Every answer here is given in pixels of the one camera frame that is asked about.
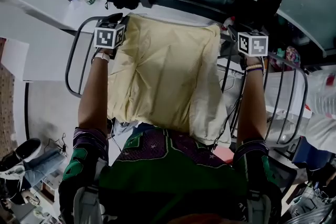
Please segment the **floor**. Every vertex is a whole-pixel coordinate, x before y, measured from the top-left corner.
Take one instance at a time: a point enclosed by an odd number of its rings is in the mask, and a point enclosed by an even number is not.
[[[63,81],[41,81],[29,85],[28,126],[30,137],[37,137],[46,145],[49,138],[56,141],[66,137],[67,157],[72,155],[72,137],[78,123],[79,98],[71,95]],[[115,137],[120,147],[126,142],[128,135]],[[118,157],[120,151],[113,140],[109,140],[109,164]]]

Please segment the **person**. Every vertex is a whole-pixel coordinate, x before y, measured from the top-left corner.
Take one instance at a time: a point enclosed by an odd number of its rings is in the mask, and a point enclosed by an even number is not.
[[[188,134],[143,123],[110,167],[107,53],[97,54],[92,63],[79,104],[74,153],[59,187],[66,224],[252,222],[256,210],[251,205],[263,208],[264,220],[254,223],[278,221],[281,192],[264,141],[260,68],[247,72],[232,166]],[[247,58],[248,66],[258,63]]]
[[[23,205],[27,202],[39,205],[40,200],[30,189],[36,186],[47,175],[56,171],[65,158],[65,155],[61,154],[58,148],[53,148],[28,163],[23,161],[25,175],[22,183],[19,180],[4,180],[1,178],[1,201],[5,207],[11,209],[13,204]]]

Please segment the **metal bed rail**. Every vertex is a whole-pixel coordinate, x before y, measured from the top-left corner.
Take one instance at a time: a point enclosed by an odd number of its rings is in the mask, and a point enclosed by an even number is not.
[[[80,91],[81,91],[81,87],[82,87],[83,75],[84,75],[84,72],[85,72],[85,68],[86,68],[86,64],[87,64],[87,60],[88,60],[88,56],[89,56],[89,51],[91,49],[92,41],[93,41],[93,38],[94,38],[94,36],[93,36],[94,34],[92,34],[91,41],[90,41],[90,44],[88,46],[88,50],[87,50],[87,53],[86,53],[84,65],[83,65],[83,68],[82,68],[81,76],[80,76],[78,91],[75,91],[75,90],[73,90],[71,88],[71,86],[69,84],[69,73],[70,73],[72,59],[73,59],[73,56],[74,56],[74,53],[75,53],[75,50],[76,50],[78,38],[79,38],[80,32],[82,31],[83,27],[87,23],[89,23],[91,21],[94,21],[94,20],[102,21],[102,22],[117,23],[121,18],[122,18],[122,13],[112,14],[112,15],[107,16],[107,17],[102,17],[102,16],[91,17],[91,18],[88,18],[87,20],[85,20],[81,24],[81,26],[78,28],[77,33],[76,33],[75,38],[74,38],[73,43],[72,43],[72,47],[71,47],[71,50],[70,50],[70,55],[69,55],[67,66],[66,66],[66,72],[65,72],[66,87],[67,87],[68,91],[72,95],[81,98]],[[222,92],[224,92],[224,88],[225,88],[226,81],[227,81],[229,66],[230,66],[231,57],[232,57],[232,53],[233,53],[233,46],[236,44],[235,40],[232,40],[231,38],[225,37],[225,39],[230,42],[230,48],[229,48],[229,55],[227,57],[227,65],[225,67],[226,70],[225,70],[224,80],[223,80],[223,84],[222,84]],[[287,61],[286,59],[283,59],[283,58],[281,58],[281,57],[273,54],[272,52],[269,52],[268,56],[267,56],[268,63],[267,63],[267,69],[266,69],[266,73],[265,73],[264,91],[265,91],[266,85],[267,85],[267,79],[268,79],[268,74],[269,74],[269,63],[270,63],[270,59],[271,58],[275,59],[275,60],[278,60],[278,61],[280,61],[282,63],[282,71],[281,71],[280,85],[279,85],[277,99],[276,99],[276,103],[275,103],[275,107],[274,107],[274,112],[273,112],[271,120],[269,122],[269,127],[268,127],[266,138],[265,138],[266,142],[267,142],[267,138],[269,136],[269,133],[271,131],[271,126],[272,126],[273,120],[274,120],[274,118],[276,116],[276,111],[277,111],[277,107],[278,107],[278,103],[279,103],[279,99],[280,99],[280,94],[281,94],[281,87],[282,87],[282,82],[283,82],[283,75],[284,75],[284,71],[285,71],[285,65],[293,68],[293,70],[294,70],[293,84],[292,84],[291,94],[290,94],[290,98],[289,98],[289,104],[288,104],[286,116],[285,116],[285,119],[284,119],[284,123],[283,123],[283,126],[282,126],[281,131],[280,131],[279,138],[278,138],[278,140],[277,140],[276,143],[272,143],[272,144],[268,143],[268,146],[271,146],[271,147],[285,147],[285,146],[288,146],[292,142],[292,140],[295,138],[296,134],[298,133],[298,130],[299,130],[299,127],[300,127],[300,123],[301,123],[301,119],[302,119],[303,112],[304,112],[304,107],[306,105],[306,98],[307,98],[307,93],[308,93],[308,80],[307,80],[306,74],[304,73],[304,71],[301,68],[297,67],[293,63]],[[294,131],[293,135],[290,137],[290,139],[287,142],[280,143],[280,138],[281,138],[281,135],[282,135],[282,133],[284,131],[285,124],[286,124],[286,121],[287,121],[287,118],[288,118],[288,115],[289,115],[289,111],[290,111],[290,107],[291,107],[291,103],[292,103],[292,98],[293,98],[293,94],[294,94],[295,79],[296,79],[296,76],[297,76],[297,71],[303,75],[303,79],[304,79],[304,82],[305,82],[305,85],[304,85],[305,89],[304,89],[304,92],[303,92],[303,98],[302,98],[302,104],[301,104],[301,108],[300,108],[300,113],[299,113],[299,116],[298,116],[297,124],[296,124],[295,131]],[[240,93],[239,93],[240,100],[238,100],[238,103],[237,103],[236,107],[234,108],[235,110],[234,110],[234,114],[233,114],[232,121],[231,121],[231,124],[230,124],[230,132],[231,132],[231,136],[232,137],[233,137],[234,130],[235,130],[235,128],[237,126],[237,122],[238,122],[238,116],[239,116],[239,110],[240,110],[240,102],[241,102],[241,96],[243,94],[245,80],[246,80],[246,72],[244,73],[244,75],[242,77],[242,85],[241,85]]]

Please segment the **blue jeans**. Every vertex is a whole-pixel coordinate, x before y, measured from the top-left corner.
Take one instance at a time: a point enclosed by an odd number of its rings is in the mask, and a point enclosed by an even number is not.
[[[49,150],[29,163],[23,162],[26,170],[24,177],[34,187],[47,175],[56,171],[64,159],[65,156],[59,153],[59,149]]]

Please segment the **box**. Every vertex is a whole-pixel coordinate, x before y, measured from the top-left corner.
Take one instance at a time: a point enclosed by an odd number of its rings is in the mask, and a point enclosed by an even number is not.
[[[114,49],[123,42],[125,25],[98,22],[94,30],[93,44],[96,48]]]
[[[238,51],[248,56],[267,56],[268,36],[261,32],[239,32]]]

